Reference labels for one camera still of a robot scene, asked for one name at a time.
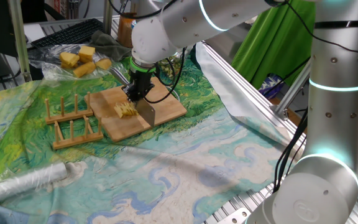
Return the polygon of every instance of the silver foil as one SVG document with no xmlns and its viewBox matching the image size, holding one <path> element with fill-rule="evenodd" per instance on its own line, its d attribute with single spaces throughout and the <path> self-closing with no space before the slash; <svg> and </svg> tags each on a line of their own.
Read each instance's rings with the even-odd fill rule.
<svg viewBox="0 0 358 224">
<path fill-rule="evenodd" d="M 66 176 L 66 166 L 60 162 L 6 179 L 0 182 L 0 202 L 29 190 L 46 187 L 48 184 L 62 180 Z"/>
</svg>

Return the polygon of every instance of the cheese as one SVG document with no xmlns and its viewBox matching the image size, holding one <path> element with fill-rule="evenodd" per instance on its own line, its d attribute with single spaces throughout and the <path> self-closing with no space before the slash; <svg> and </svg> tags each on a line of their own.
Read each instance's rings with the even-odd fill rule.
<svg viewBox="0 0 358 224">
<path fill-rule="evenodd" d="M 68 64 L 62 62 L 62 65 L 61 65 L 61 68 L 68 68 L 68 69 L 73 69 L 73 68 L 76 68 L 78 67 L 78 64 L 75 63 L 74 66 L 69 66 Z"/>
<path fill-rule="evenodd" d="M 85 63 L 74 70 L 74 74 L 80 78 L 83 75 L 92 73 L 96 69 L 96 65 L 93 62 Z"/>
<path fill-rule="evenodd" d="M 80 62 L 82 62 L 82 63 L 93 62 L 93 59 L 80 56 Z"/>
<path fill-rule="evenodd" d="M 82 46 L 80 52 L 78 53 L 78 56 L 80 56 L 83 59 L 89 60 L 92 59 L 94 53 L 95 53 L 94 47 Z"/>
<path fill-rule="evenodd" d="M 103 70 L 107 70 L 111 66 L 111 60 L 108 58 L 104 58 L 96 62 L 95 65 Z"/>
<path fill-rule="evenodd" d="M 123 116 L 135 116 L 139 115 L 135 109 L 134 103 L 125 102 L 123 104 L 116 104 L 114 110 L 117 112 L 118 117 L 122 118 Z"/>
<path fill-rule="evenodd" d="M 62 52 L 59 55 L 59 58 L 62 61 L 62 63 L 68 65 L 69 67 L 74 67 L 75 64 L 78 62 L 78 60 L 80 59 L 80 56 L 68 52 Z"/>
</svg>

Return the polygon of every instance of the glowing blue ring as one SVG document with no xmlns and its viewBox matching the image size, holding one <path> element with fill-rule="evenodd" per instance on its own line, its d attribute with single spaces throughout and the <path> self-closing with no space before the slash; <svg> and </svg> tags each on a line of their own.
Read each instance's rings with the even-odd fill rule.
<svg viewBox="0 0 358 224">
<path fill-rule="evenodd" d="M 217 30 L 219 30 L 219 31 L 222 31 L 222 32 L 227 31 L 228 29 L 221 29 L 221 28 L 219 28 L 217 25 L 215 25 L 215 24 L 212 22 L 212 20 L 209 18 L 209 16 L 207 15 L 207 13 L 206 13 L 206 11 L 205 11 L 204 4 L 203 4 L 203 0 L 199 0 L 199 2 L 200 2 L 201 12 L 203 12 L 203 15 L 204 15 L 205 19 L 208 21 L 208 23 L 209 23 L 212 27 L 214 27 L 215 29 L 217 29 Z"/>
<path fill-rule="evenodd" d="M 303 159 L 307 159 L 307 158 L 311 158 L 311 157 L 321 157 L 321 158 L 329 159 L 329 160 L 332 160 L 332 161 L 338 163 L 339 165 L 343 166 L 343 167 L 351 174 L 351 176 L 354 178 L 354 180 L 356 181 L 357 186 L 358 186 L 358 178 L 357 178 L 356 174 L 354 173 L 354 171 L 353 171 L 350 167 L 348 167 L 344 162 L 342 162 L 342 161 L 340 161 L 339 159 L 335 158 L 335 157 L 334 157 L 333 155 L 331 155 L 331 154 L 324 154 L 324 153 L 323 153 L 323 154 L 307 155 L 307 156 L 301 158 L 301 159 L 298 161 L 298 163 L 299 163 L 300 161 L 302 161 Z"/>
<path fill-rule="evenodd" d="M 311 79 L 309 79 L 310 84 L 312 84 L 313 86 L 320 88 L 322 90 L 328 90 L 328 91 L 358 91 L 358 86 L 357 87 L 348 87 L 348 88 L 339 88 L 339 87 L 330 87 L 330 86 L 323 86 L 320 84 L 317 84 L 313 81 L 311 81 Z"/>
</svg>

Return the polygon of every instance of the robotic arm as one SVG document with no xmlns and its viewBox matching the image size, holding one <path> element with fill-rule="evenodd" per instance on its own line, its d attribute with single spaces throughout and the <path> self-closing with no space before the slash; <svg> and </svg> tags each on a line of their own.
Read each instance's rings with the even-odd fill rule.
<svg viewBox="0 0 358 224">
<path fill-rule="evenodd" d="M 272 0 L 178 0 L 159 15 L 138 22 L 132 32 L 132 83 L 124 89 L 128 98 L 138 101 L 153 87 L 150 72 L 155 62 L 273 4 Z M 343 224 L 357 201 L 358 0 L 318 1 L 315 23 L 314 35 L 320 40 L 313 40 L 311 51 L 305 152 L 280 190 L 253 212 L 247 224 Z"/>
</svg>

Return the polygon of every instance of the plastic wrap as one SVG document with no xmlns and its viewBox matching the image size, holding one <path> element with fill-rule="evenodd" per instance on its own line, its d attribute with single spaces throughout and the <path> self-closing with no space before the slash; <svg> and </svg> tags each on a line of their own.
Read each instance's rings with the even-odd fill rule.
<svg viewBox="0 0 358 224">
<path fill-rule="evenodd" d="M 0 202 L 29 190 L 46 187 L 48 184 L 62 180 L 66 176 L 66 166 L 60 162 L 6 179 L 0 182 Z"/>
<path fill-rule="evenodd" d="M 73 54 L 78 54 L 81 49 L 81 44 L 66 44 L 66 45 L 56 45 L 53 47 L 43 47 L 40 49 L 35 49 L 29 51 L 29 62 L 35 68 L 41 68 L 42 73 L 44 74 L 44 78 L 46 80 L 83 80 L 83 79 L 91 79 L 91 78 L 100 78 L 105 75 L 111 74 L 108 70 L 103 70 L 101 68 L 96 68 L 93 73 L 88 75 L 84 75 L 81 78 L 77 78 L 73 69 L 63 69 L 60 67 L 61 61 L 59 59 L 59 55 L 62 52 L 69 52 Z M 102 58 L 108 58 L 107 56 L 95 53 L 93 55 L 93 62 L 97 62 Z M 112 65 L 110 69 L 115 69 L 121 72 L 122 74 L 127 73 L 127 70 L 124 68 L 122 63 L 114 62 L 111 60 Z"/>
</svg>

